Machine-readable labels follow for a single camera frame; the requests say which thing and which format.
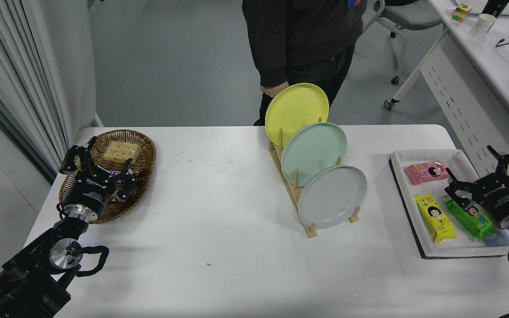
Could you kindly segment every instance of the gray chair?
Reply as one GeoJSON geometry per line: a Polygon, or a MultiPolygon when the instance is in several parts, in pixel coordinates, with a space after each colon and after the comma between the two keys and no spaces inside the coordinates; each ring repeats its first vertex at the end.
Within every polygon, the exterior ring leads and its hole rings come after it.
{"type": "Polygon", "coordinates": [[[396,70],[396,76],[394,76],[391,80],[392,84],[396,85],[402,76],[406,46],[408,45],[408,40],[404,36],[402,30],[425,30],[438,26],[443,23],[443,21],[429,4],[428,0],[417,0],[412,4],[406,4],[404,6],[385,6],[384,0],[379,0],[374,2],[373,8],[376,11],[376,14],[365,24],[362,32],[364,33],[369,26],[376,21],[391,31],[391,38],[395,38],[396,35],[398,35],[403,41],[402,50],[398,57],[398,69],[396,70]]]}

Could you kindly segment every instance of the hand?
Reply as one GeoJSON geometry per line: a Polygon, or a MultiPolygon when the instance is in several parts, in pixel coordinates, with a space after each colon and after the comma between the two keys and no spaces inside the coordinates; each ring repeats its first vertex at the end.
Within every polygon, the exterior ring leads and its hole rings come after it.
{"type": "Polygon", "coordinates": [[[265,93],[266,95],[274,98],[276,95],[278,95],[279,92],[284,91],[286,88],[288,88],[288,82],[285,81],[284,83],[281,83],[278,86],[274,87],[260,87],[260,91],[265,93]]]}

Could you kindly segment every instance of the yellow plate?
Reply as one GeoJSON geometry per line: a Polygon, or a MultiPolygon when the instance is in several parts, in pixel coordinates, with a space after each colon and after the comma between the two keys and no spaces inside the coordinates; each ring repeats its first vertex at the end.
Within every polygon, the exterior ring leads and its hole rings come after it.
{"type": "Polygon", "coordinates": [[[279,145],[280,128],[283,129],[282,146],[299,129],[319,121],[327,121],[329,101],[321,88],[309,83],[292,85],[276,95],[266,111],[266,134],[279,145]]]}

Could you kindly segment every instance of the wicker basket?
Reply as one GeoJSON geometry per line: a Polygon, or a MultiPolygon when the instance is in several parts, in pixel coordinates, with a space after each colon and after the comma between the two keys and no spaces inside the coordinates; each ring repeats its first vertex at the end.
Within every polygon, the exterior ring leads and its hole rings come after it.
{"type": "MultiPolygon", "coordinates": [[[[154,163],[156,162],[156,147],[154,147],[154,143],[146,135],[143,135],[138,131],[128,129],[108,131],[97,136],[97,140],[90,151],[91,157],[96,165],[99,165],[103,169],[109,171],[120,171],[123,168],[123,163],[113,163],[112,161],[103,159],[103,153],[110,140],[139,144],[141,146],[141,153],[139,154],[139,157],[137,157],[136,161],[131,164],[131,169],[139,171],[141,179],[137,181],[127,200],[123,203],[113,202],[110,200],[105,207],[105,212],[103,212],[102,218],[98,221],[91,221],[89,222],[90,224],[113,221],[114,219],[129,213],[129,211],[136,207],[147,193],[150,185],[150,179],[152,178],[154,171],[154,163]]],[[[78,169],[80,169],[80,161],[77,157],[76,165],[78,166],[78,169]]],[[[60,193],[58,194],[58,200],[60,202],[65,200],[68,192],[72,189],[74,181],[75,178],[73,176],[68,175],[66,177],[62,183],[62,187],[60,188],[60,193]]],[[[119,184],[115,185],[115,187],[119,190],[122,189],[123,185],[119,184]]]]}

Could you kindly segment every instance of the white table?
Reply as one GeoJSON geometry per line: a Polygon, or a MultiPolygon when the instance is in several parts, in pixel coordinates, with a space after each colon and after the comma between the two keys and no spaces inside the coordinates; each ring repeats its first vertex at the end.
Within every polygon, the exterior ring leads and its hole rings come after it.
{"type": "MultiPolygon", "coordinates": [[[[112,128],[84,129],[77,143],[112,128]]],[[[91,225],[107,263],[75,278],[57,317],[497,317],[509,312],[505,257],[420,258],[388,167],[397,149],[454,149],[438,125],[342,126],[344,164],[368,190],[360,221],[308,239],[262,127],[140,127],[157,147],[149,192],[91,225]]],[[[57,177],[28,242],[58,221],[57,177]]],[[[95,258],[85,257],[83,269],[95,258]]]]}
{"type": "Polygon", "coordinates": [[[430,0],[446,30],[428,51],[394,99],[405,107],[405,94],[421,74],[459,137],[479,175],[494,171],[486,145],[509,153],[509,16],[500,16],[482,38],[471,36],[477,16],[451,19],[449,0],[430,0]]]}

